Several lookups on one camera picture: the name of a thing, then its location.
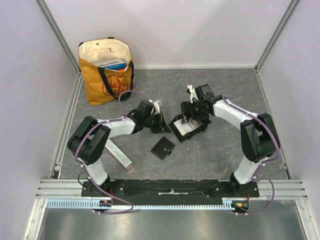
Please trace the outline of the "black plastic card bin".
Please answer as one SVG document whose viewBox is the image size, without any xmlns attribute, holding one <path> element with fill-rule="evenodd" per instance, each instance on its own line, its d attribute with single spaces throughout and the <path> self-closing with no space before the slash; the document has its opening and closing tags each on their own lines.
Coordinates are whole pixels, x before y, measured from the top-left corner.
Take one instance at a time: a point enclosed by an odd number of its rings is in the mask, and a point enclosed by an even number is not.
<svg viewBox="0 0 320 240">
<path fill-rule="evenodd" d="M 212 123 L 209 119 L 193 120 L 192 118 L 189 119 L 189 122 L 182 123 L 182 119 L 182 114 L 179 114 L 169 123 L 169 127 L 180 143 L 190 140 L 198 133 L 205 132 L 208 125 Z"/>
</svg>

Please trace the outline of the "black leather card holder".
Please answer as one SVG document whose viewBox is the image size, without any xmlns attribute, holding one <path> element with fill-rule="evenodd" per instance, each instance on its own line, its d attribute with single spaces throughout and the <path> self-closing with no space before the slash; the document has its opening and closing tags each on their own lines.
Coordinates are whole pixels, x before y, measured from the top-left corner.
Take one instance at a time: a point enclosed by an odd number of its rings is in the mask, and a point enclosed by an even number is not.
<svg viewBox="0 0 320 240">
<path fill-rule="evenodd" d="M 162 137 L 155 146 L 151 149 L 151 153 L 154 154 L 160 160 L 164 160 L 169 156 L 176 145 L 168 138 Z"/>
</svg>

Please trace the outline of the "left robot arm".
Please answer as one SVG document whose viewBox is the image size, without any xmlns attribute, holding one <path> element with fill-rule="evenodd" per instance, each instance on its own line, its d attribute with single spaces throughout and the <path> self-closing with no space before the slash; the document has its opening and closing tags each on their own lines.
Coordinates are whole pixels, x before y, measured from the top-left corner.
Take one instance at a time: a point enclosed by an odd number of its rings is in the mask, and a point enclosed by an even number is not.
<svg viewBox="0 0 320 240">
<path fill-rule="evenodd" d="M 70 137 L 67 148 L 94 182 L 92 190 L 98 196 L 103 197 L 110 192 L 110 177 L 101 162 L 107 140 L 133 135 L 144 128 L 154 134 L 170 133 L 161 111 L 162 104 L 161 100 L 142 100 L 127 116 L 116 119 L 98 120 L 87 116 Z"/>
</svg>

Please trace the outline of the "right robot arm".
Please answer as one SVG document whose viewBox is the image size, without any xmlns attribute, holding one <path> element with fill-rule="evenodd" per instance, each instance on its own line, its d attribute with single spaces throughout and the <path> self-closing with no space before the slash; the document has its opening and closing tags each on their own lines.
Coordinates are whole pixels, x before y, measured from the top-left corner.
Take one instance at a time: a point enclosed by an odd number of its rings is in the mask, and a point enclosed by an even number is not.
<svg viewBox="0 0 320 240">
<path fill-rule="evenodd" d="M 272 117 L 268 113 L 247 111 L 223 95 L 214 95 L 208 84 L 199 87 L 187 85 L 189 100 L 180 104 L 181 115 L 171 122 L 171 128 L 180 142 L 205 132 L 210 117 L 221 118 L 240 131 L 243 158 L 230 176 L 229 191 L 242 196 L 256 178 L 261 165 L 280 151 L 280 141 Z"/>
</svg>

